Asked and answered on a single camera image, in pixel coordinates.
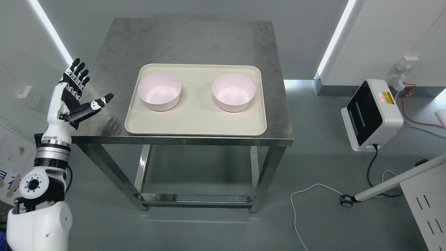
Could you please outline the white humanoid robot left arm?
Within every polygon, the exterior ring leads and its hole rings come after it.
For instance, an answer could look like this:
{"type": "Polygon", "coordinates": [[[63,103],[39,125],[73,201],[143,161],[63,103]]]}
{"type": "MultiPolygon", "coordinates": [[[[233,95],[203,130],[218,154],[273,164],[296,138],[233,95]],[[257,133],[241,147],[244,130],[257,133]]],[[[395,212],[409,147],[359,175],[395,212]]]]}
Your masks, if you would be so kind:
{"type": "Polygon", "coordinates": [[[32,170],[22,178],[8,213],[6,240],[13,251],[67,251],[72,213],[65,202],[71,135],[44,133],[32,170]]]}

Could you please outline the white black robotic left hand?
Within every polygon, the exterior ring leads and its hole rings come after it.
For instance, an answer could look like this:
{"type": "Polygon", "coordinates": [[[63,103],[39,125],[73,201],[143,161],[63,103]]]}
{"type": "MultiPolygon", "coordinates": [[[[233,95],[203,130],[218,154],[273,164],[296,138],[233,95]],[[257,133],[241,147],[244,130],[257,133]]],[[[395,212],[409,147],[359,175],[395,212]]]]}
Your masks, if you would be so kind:
{"type": "Polygon", "coordinates": [[[47,122],[61,124],[77,130],[79,124],[99,113],[114,97],[109,93],[96,100],[81,104],[80,99],[86,84],[90,81],[89,70],[80,58],[66,68],[51,97],[47,122]]]}

